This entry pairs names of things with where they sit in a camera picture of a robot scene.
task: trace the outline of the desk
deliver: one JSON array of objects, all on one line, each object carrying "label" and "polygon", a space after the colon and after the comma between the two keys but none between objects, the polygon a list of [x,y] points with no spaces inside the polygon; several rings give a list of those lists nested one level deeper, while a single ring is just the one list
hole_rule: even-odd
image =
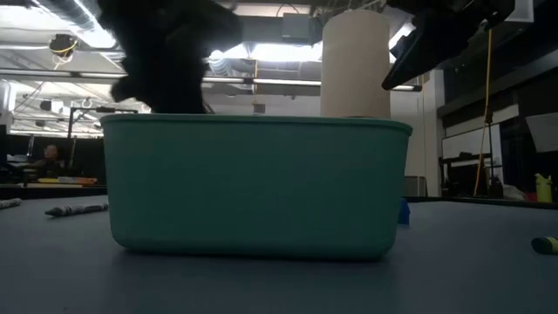
[{"label": "desk", "polygon": [[0,184],[0,200],[20,198],[22,200],[50,199],[60,197],[80,197],[106,195],[106,186],[85,186],[82,188],[23,188],[23,184]]},{"label": "desk", "polygon": [[530,247],[533,237],[558,236],[554,210],[411,204],[411,227],[377,263],[139,255],[112,240],[108,213],[44,215],[102,201],[26,201],[0,211],[1,313],[558,311],[558,256]]}]

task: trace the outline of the teal plastic bin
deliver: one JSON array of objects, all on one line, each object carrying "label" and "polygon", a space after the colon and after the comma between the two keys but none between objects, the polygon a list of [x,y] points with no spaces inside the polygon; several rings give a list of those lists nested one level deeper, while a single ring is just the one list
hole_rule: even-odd
[{"label": "teal plastic bin", "polygon": [[161,253],[376,259],[412,129],[382,119],[104,117],[114,240]]}]

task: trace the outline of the container rim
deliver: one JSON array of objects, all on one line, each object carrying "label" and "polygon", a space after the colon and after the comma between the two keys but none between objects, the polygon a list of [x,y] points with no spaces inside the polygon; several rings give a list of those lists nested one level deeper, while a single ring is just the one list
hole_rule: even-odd
[{"label": "container rim", "polygon": [[339,126],[383,126],[391,127],[403,131],[408,135],[412,133],[412,127],[406,123],[397,122],[389,119],[376,118],[324,118],[324,117],[289,117],[289,116],[228,116],[215,114],[111,114],[100,119],[101,124],[111,124],[113,122],[212,122],[212,123],[256,123],[256,124],[316,124],[316,125],[339,125]]}]

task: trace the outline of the light fixture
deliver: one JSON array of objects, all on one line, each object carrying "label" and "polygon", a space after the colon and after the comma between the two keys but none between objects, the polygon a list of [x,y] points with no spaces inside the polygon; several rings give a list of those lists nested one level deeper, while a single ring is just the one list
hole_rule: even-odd
[{"label": "light fixture", "polygon": [[[259,1],[261,3],[239,3],[236,7],[235,14],[237,16],[244,16],[244,17],[282,17],[283,13],[299,13],[299,14],[309,14],[310,13],[310,6],[309,5],[298,5],[295,4],[290,6],[288,4],[270,4],[270,3],[263,3],[263,1]],[[230,8],[231,3],[219,2],[225,8]]]},{"label": "light fixture", "polygon": [[213,51],[209,56],[210,60],[221,60],[223,58],[248,58],[248,51],[244,44],[239,44],[225,52]]},{"label": "light fixture", "polygon": [[81,107],[82,107],[82,108],[87,108],[87,109],[89,109],[89,108],[91,108],[92,106],[93,106],[93,103],[91,102],[91,100],[90,100],[89,98],[84,99],[84,100],[81,102]]},{"label": "light fixture", "polygon": [[[57,135],[57,136],[67,136],[67,132],[63,131],[33,131],[33,130],[10,130],[10,134],[36,134],[36,135]],[[102,132],[72,132],[71,135],[75,136],[103,136]]]},{"label": "light fixture", "polygon": [[257,44],[250,54],[251,58],[272,62],[305,62],[320,61],[323,44],[310,45],[292,44]]},{"label": "light fixture", "polygon": [[410,85],[399,85],[399,86],[395,86],[393,87],[393,89],[391,89],[392,91],[414,91],[415,87],[414,86],[410,86]]},{"label": "light fixture", "polygon": [[291,85],[291,86],[316,86],[322,85],[320,81],[308,81],[298,79],[272,79],[272,78],[254,78],[254,83],[263,85]]},{"label": "light fixture", "polygon": [[98,120],[97,117],[93,117],[93,116],[90,115],[89,113],[84,114],[84,118],[92,119],[92,120]]},{"label": "light fixture", "polygon": [[244,78],[203,78],[203,83],[228,83],[228,84],[243,84]]},{"label": "light fixture", "polygon": [[[396,44],[398,44],[399,39],[401,39],[403,36],[409,36],[409,34],[411,34],[411,32],[414,30],[415,30],[415,26],[413,24],[411,23],[403,24],[403,26],[401,26],[399,31],[395,33],[395,35],[393,35],[393,37],[390,39],[390,42],[388,43],[388,47],[390,48],[390,50],[393,49],[393,47],[395,47]],[[395,58],[395,56],[393,56],[390,52],[390,63],[394,64],[396,60],[397,59]]]},{"label": "light fixture", "polygon": [[81,77],[87,79],[121,79],[125,77],[125,74],[119,73],[96,73],[96,72],[79,72]]}]

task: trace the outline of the yellow cable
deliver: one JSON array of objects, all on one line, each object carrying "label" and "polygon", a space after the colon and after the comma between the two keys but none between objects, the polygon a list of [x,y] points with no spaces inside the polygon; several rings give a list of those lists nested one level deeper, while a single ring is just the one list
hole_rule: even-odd
[{"label": "yellow cable", "polygon": [[76,40],[76,41],[74,41],[74,43],[73,43],[73,45],[72,45],[71,47],[65,48],[65,49],[63,49],[63,50],[61,50],[61,51],[55,51],[55,50],[53,50],[53,49],[51,49],[51,51],[54,52],[54,53],[64,53],[64,52],[68,52],[68,51],[70,51],[70,50],[76,48],[77,45],[78,45],[78,41]]},{"label": "yellow cable", "polygon": [[422,88],[422,136],[423,136],[423,144],[425,145],[425,179],[426,179],[426,169],[428,168],[426,161],[426,116],[425,116],[425,74],[420,76],[420,87]]},{"label": "yellow cable", "polygon": [[482,124],[482,140],[480,141],[480,156],[479,156],[479,166],[477,167],[477,181],[474,184],[474,196],[477,196],[479,191],[480,182],[480,166],[484,164],[483,159],[483,147],[485,146],[485,134],[487,132],[487,115],[488,115],[488,105],[490,98],[490,68],[492,63],[492,30],[488,31],[488,60],[487,60],[487,99],[485,104],[485,117]]},{"label": "yellow cable", "polygon": [[[254,79],[258,78],[258,60],[255,61],[255,70],[254,70]],[[254,99],[252,100],[252,105],[255,106],[258,104],[256,94],[258,92],[258,85],[254,84]]]}]

